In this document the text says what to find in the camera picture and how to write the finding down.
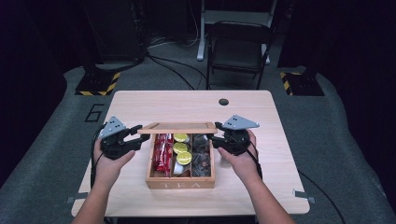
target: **open lid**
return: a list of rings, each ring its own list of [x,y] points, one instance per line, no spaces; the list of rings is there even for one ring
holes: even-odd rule
[[[217,133],[212,122],[154,122],[139,130],[138,133]]]

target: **yellow and black tape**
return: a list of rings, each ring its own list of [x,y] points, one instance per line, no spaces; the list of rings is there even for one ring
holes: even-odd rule
[[[114,88],[116,87],[117,81],[120,77],[120,73],[117,73],[114,75],[114,77],[111,79],[110,84],[108,85],[108,88],[106,91],[76,91],[76,95],[109,95],[111,92],[113,92]]]
[[[285,87],[285,91],[288,95],[293,95],[293,91],[291,89],[290,83],[288,81],[288,78],[286,74],[291,74],[291,75],[300,75],[301,73],[280,73],[280,77],[282,78],[283,81],[283,87]]]

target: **wooden table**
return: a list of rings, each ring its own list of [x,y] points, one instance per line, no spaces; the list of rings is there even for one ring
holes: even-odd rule
[[[219,104],[219,99],[229,104]],[[232,115],[259,122],[257,136],[263,181],[290,214],[309,211],[304,191],[269,91],[118,91],[106,120],[116,116],[128,128],[152,122],[224,122]],[[208,217],[254,215],[248,192],[229,164],[215,151],[216,184],[213,189],[149,189],[145,180],[150,141],[126,164],[111,190],[106,217]],[[90,191],[90,169],[79,192]],[[84,200],[76,200],[75,216]]]

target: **black hand controller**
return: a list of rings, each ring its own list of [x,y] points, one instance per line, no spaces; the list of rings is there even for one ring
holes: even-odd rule
[[[215,125],[216,128],[224,131],[224,138],[216,137],[213,134],[207,134],[207,137],[212,140],[214,148],[222,147],[235,156],[247,151],[250,145],[247,130],[224,129],[220,122],[215,122]]]
[[[131,150],[139,150],[142,143],[149,140],[149,134],[141,134],[139,138],[128,142],[125,142],[124,138],[129,134],[136,134],[137,130],[141,128],[142,125],[136,125],[131,129],[125,129],[121,132],[105,137],[101,142],[101,150],[104,152],[105,156],[111,160],[116,160]]]

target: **human hand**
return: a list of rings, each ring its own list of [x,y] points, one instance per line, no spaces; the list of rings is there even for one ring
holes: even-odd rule
[[[100,149],[101,141],[102,139],[100,138],[96,140],[93,151],[94,161],[98,161],[96,164],[96,178],[93,186],[110,192],[114,183],[116,183],[120,176],[121,168],[134,157],[135,151],[131,150],[113,161],[105,157],[105,155],[102,155],[103,151]]]
[[[256,146],[256,136],[251,130],[247,130],[247,133],[251,142],[247,150],[249,150],[251,154],[257,159],[258,152],[256,152],[256,149],[254,148],[254,146]],[[247,152],[244,152],[239,156],[235,156],[222,147],[219,147],[218,151],[219,154],[233,166],[233,170],[242,180],[242,182],[246,183],[246,181],[257,178],[261,180],[259,173],[257,172],[256,163]]]

